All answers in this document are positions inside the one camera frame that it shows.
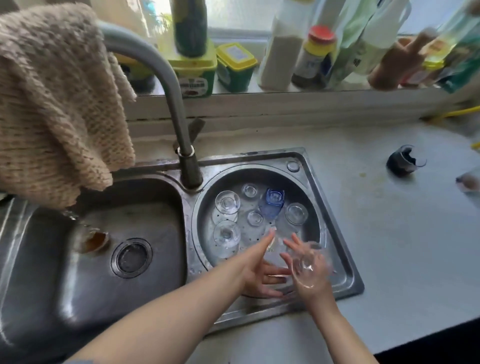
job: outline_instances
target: forearm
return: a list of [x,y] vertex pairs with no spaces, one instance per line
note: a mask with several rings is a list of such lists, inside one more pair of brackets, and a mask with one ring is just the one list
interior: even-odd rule
[[183,363],[240,295],[243,284],[240,266],[219,266],[125,316],[73,359],[95,364]]
[[309,308],[335,364],[378,364],[338,308]]

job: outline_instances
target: drain strainer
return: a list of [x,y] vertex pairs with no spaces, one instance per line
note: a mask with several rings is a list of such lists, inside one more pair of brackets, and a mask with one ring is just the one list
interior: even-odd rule
[[121,243],[113,252],[113,273],[122,278],[133,278],[146,271],[152,262],[152,247],[147,240],[131,238]]

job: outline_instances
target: stainless steel sink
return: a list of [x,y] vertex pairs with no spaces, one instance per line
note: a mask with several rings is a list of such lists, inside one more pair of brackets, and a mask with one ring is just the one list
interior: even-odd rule
[[[255,152],[200,161],[203,184],[183,190],[176,161],[139,164],[114,174],[103,192],[84,191],[74,207],[82,222],[111,235],[98,252],[78,253],[78,226],[60,213],[13,199],[0,208],[0,362],[37,363],[67,355],[106,326],[196,279],[216,264],[209,251],[213,199],[244,182],[286,191],[301,202],[317,240],[327,228],[337,299],[363,283],[316,181],[304,149]],[[240,297],[211,332],[302,309],[291,281],[287,299]]]

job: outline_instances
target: countertop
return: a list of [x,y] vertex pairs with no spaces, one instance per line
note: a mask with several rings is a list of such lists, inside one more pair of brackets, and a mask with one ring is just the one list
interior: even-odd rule
[[[403,144],[427,165],[407,181],[388,156]],[[365,283],[338,306],[373,353],[480,316],[480,202],[455,178],[480,165],[467,138],[420,123],[386,127],[260,129],[195,143],[199,158],[306,148],[318,181]],[[138,161],[174,158],[171,141],[135,143]],[[331,363],[307,313],[206,337],[189,364]]]

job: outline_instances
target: dark green bottle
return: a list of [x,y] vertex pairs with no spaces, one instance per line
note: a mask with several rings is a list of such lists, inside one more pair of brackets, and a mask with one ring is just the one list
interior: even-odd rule
[[201,57],[207,49],[205,0],[170,0],[175,46],[185,57]]

